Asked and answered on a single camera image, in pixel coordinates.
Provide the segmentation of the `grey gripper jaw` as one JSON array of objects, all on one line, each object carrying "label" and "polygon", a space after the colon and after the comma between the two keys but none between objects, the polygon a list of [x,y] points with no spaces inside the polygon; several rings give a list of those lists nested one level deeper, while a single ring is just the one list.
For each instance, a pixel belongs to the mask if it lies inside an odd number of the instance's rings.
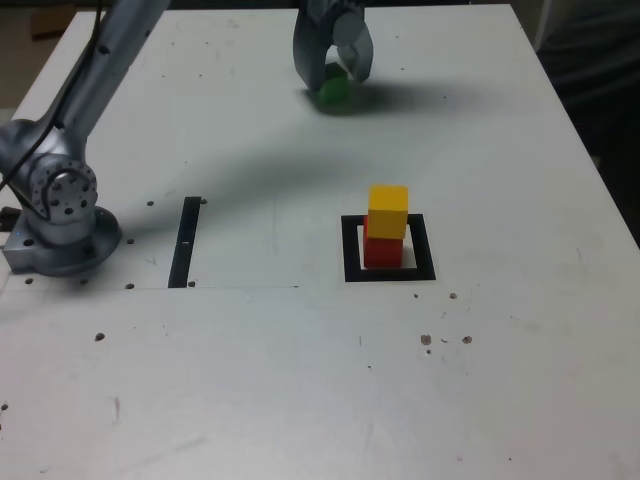
[{"label": "grey gripper jaw", "polygon": [[332,1],[300,1],[293,35],[296,72],[307,89],[317,92],[325,81],[326,53],[331,33],[326,17]]},{"label": "grey gripper jaw", "polygon": [[333,25],[332,39],[349,74],[357,82],[365,82],[371,73],[374,47],[364,18],[353,12],[344,13]]}]

